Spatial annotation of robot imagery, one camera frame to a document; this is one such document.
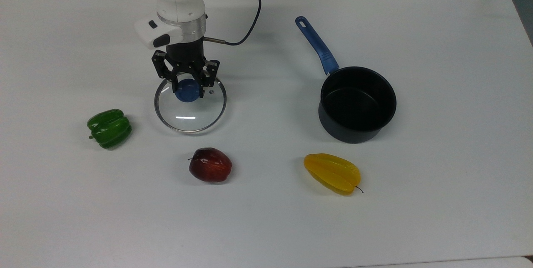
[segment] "fake fruit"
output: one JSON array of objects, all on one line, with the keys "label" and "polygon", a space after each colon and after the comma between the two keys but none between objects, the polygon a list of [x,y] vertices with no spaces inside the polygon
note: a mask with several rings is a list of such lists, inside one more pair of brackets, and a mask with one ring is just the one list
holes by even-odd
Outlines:
[{"label": "fake fruit", "polygon": [[206,147],[194,152],[189,171],[201,181],[225,181],[232,171],[232,161],[223,152]]},{"label": "fake fruit", "polygon": [[95,139],[105,149],[124,141],[132,132],[132,126],[124,113],[118,109],[107,110],[92,116],[87,121],[91,130],[90,139]]},{"label": "fake fruit", "polygon": [[317,181],[337,194],[351,194],[361,182],[359,169],[338,156],[308,154],[303,164]]}]

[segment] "metal ring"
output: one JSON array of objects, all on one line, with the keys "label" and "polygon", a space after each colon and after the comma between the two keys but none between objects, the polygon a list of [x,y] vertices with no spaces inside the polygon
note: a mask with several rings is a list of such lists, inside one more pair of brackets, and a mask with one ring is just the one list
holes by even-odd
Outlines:
[{"label": "metal ring", "polygon": [[168,124],[168,122],[165,121],[165,119],[162,117],[161,115],[161,112],[159,110],[159,97],[161,95],[161,90],[165,87],[165,85],[167,84],[167,80],[163,80],[163,82],[161,82],[160,86],[157,88],[157,91],[156,91],[156,96],[154,97],[154,107],[156,109],[156,114],[157,116],[159,117],[159,119],[162,121],[163,124],[165,124],[165,126],[177,131],[177,132],[180,132],[180,133],[185,133],[185,134],[194,134],[194,133],[198,133],[198,132],[201,132],[203,130],[206,130],[208,128],[210,128],[211,126],[213,126],[216,122],[218,122],[218,120],[221,118],[222,114],[224,114],[224,111],[226,109],[226,101],[227,101],[227,95],[226,95],[226,89],[224,88],[224,85],[222,84],[222,82],[220,82],[219,78],[216,78],[215,79],[215,82],[217,82],[217,84],[219,84],[220,86],[220,89],[222,90],[222,97],[224,98],[224,103],[222,105],[222,111],[220,111],[220,114],[219,116],[215,119],[214,122],[211,122],[208,126],[206,127],[203,127],[201,129],[197,129],[197,130],[182,130],[182,129],[179,129],[179,128],[175,128],[173,126],[171,126],[170,124]]}]

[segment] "glass lid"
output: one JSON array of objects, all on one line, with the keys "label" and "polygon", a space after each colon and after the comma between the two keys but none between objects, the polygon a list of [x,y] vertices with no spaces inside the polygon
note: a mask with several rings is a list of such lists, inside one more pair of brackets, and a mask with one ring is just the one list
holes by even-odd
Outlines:
[{"label": "glass lid", "polygon": [[226,90],[217,78],[212,87],[204,87],[199,97],[199,86],[189,74],[181,74],[176,93],[172,84],[164,80],[157,88],[154,99],[156,114],[169,128],[196,133],[213,126],[226,108]]}]

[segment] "starfruit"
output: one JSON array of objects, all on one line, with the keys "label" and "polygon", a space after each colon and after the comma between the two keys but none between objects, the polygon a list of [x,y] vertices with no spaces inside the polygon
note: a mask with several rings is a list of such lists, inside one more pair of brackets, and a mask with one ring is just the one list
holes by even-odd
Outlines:
[{"label": "starfruit", "polygon": [[359,169],[338,156],[308,154],[303,164],[317,181],[337,194],[352,194],[354,188],[361,182]]}]

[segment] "black plastic object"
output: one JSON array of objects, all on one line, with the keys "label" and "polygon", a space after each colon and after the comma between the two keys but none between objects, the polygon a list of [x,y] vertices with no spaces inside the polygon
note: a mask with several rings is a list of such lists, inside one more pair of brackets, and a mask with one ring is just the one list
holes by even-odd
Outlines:
[{"label": "black plastic object", "polygon": [[379,73],[365,67],[339,69],[326,44],[303,16],[296,25],[318,54],[328,78],[322,85],[318,116],[324,129],[346,143],[375,137],[396,112],[396,94]]}]

